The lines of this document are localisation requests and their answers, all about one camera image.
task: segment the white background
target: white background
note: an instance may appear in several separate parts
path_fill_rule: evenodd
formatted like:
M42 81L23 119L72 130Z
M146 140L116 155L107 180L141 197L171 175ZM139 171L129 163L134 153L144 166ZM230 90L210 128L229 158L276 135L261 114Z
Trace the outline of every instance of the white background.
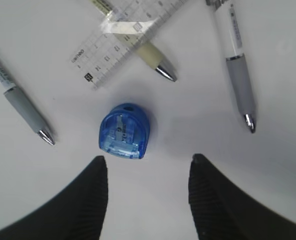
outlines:
M143 106L151 138L142 161L108 154L102 239L197 239L189 167L203 153L233 182L296 222L296 1L236 0L258 102L251 135L236 109L212 11L190 0L154 44L172 61L171 83L133 56L94 91L67 60L92 28L75 0L0 0L0 60L51 127L43 143L0 86L0 228L38 208L96 156L102 119L118 104Z

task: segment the pen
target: pen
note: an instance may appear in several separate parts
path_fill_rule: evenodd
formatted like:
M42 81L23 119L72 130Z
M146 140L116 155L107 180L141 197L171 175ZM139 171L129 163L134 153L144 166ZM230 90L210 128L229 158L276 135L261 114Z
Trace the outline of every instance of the pen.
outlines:
M256 104L239 25L235 12L234 0L206 0L214 7L214 15L223 51L227 61L230 79L237 100L240 114L252 133L256 131Z
M49 127L38 113L23 91L15 85L10 76L0 65L0 84L4 87L4 96L16 111L28 123L31 129L50 145L55 142L51 136Z
M90 0L105 16L112 13L113 8L106 0ZM136 42L136 36L115 34L116 38L128 47L131 47L131 42ZM175 82L177 77L174 74L171 63L165 56L149 41L145 42L136 50L149 67L159 73L166 79Z

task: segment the clear ruler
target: clear ruler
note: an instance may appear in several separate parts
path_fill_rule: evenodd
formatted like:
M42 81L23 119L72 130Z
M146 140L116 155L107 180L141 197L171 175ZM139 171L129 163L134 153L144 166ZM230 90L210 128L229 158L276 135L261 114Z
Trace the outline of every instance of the clear ruler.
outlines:
M187 1L118 0L119 5L114 7L118 10L118 15L122 16L120 21L133 22L132 28L136 31L140 31L141 23L152 22L153 24L148 31L137 37L137 43L132 43L133 47L123 45L114 34L95 30L71 54L70 68L78 73L81 81L93 83L95 88L100 87L127 60L136 47L150 40L158 28Z

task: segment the silver pen tip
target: silver pen tip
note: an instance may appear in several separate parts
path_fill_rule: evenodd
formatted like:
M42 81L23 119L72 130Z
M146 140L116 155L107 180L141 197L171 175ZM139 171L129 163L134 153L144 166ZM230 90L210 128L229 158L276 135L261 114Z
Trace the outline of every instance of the silver pen tip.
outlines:
M37 132L37 134L39 137L41 137L45 142L49 143L51 146L55 145L55 142L52 136L47 130L42 129L39 132Z
M156 72L165 77L166 79L176 82L177 76L173 72L173 67L167 60L162 60L156 68Z
M256 120L251 114L245 114L244 119L246 121L246 124L248 128L250 129L251 133L256 132Z

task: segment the pencil sharpener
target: pencil sharpener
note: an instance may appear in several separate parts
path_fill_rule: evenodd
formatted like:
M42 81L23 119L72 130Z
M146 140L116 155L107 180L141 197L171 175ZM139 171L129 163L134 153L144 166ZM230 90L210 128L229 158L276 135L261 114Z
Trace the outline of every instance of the pencil sharpener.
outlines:
M100 126L99 147L125 159L142 159L147 149L150 123L137 105L125 103L115 107Z

